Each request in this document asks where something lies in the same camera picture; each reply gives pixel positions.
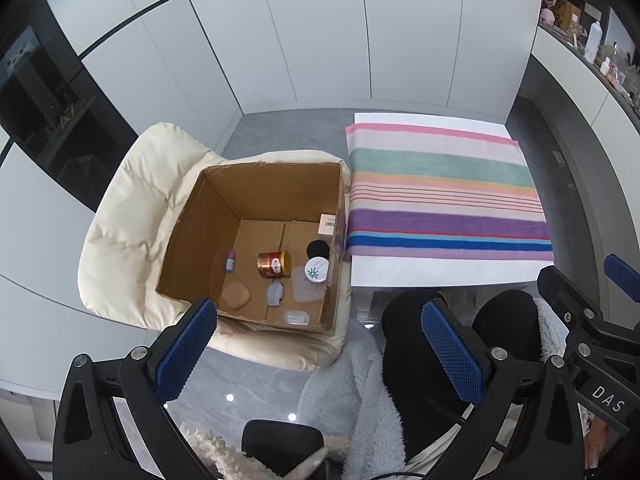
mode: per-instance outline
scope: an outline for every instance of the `cardboard box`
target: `cardboard box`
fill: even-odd
[[[267,306],[267,288],[273,280],[258,273],[258,254],[287,250],[292,268],[304,266],[306,246],[318,238],[322,214],[336,215],[324,298],[297,303],[291,278],[280,278],[284,284],[282,304]],[[210,298],[220,316],[302,332],[332,333],[345,223],[340,164],[253,162],[206,168],[174,226],[156,291],[189,302]],[[230,250],[236,252],[236,268],[227,274],[225,262]],[[233,310],[221,293],[236,281],[249,288],[251,300]],[[310,323],[285,323],[289,310],[307,312]]]
[[[551,7],[551,11],[556,17],[556,25],[561,30],[565,32],[569,29],[571,25],[571,16],[575,15],[577,17],[574,20],[576,23],[580,23],[580,13],[582,12],[579,7],[576,7],[574,4],[567,0],[556,0],[556,4]]]

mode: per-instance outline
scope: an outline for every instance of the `striped towel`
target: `striped towel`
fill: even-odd
[[[514,140],[405,124],[354,124],[346,133],[351,254],[553,261]]]

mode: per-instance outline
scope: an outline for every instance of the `green stripe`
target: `green stripe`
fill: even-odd
[[[536,187],[526,166],[472,156],[356,148],[351,152],[350,161],[355,171],[461,178],[508,186]]]

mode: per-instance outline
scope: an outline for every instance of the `white fleece fabric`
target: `white fleece fabric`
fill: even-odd
[[[542,360],[563,355],[567,328],[546,301],[534,298],[534,302]],[[581,415],[585,431],[586,411],[581,410]],[[517,413],[511,418],[500,430],[500,439],[505,442],[513,433]],[[342,480],[366,480],[404,470],[424,474],[459,430],[458,426],[452,428],[405,465],[400,416],[382,382],[382,354],[372,335],[353,319],[341,356],[333,365],[316,370],[307,381],[298,405],[298,422],[318,428],[326,440],[329,436],[332,440],[349,439]],[[491,462],[483,473],[495,468],[497,460]]]
[[[404,469],[400,415],[382,383],[382,354],[357,320],[351,319],[337,361],[307,381],[297,420],[318,428],[326,441],[349,439],[342,480]]]
[[[281,480],[259,460],[228,446],[222,437],[202,430],[187,430],[184,426],[180,431],[200,461],[206,467],[215,466],[225,480]]]

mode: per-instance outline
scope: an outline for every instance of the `small white box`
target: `small white box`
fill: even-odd
[[[335,215],[320,215],[320,225],[318,226],[318,234],[324,236],[333,236],[335,228]]]

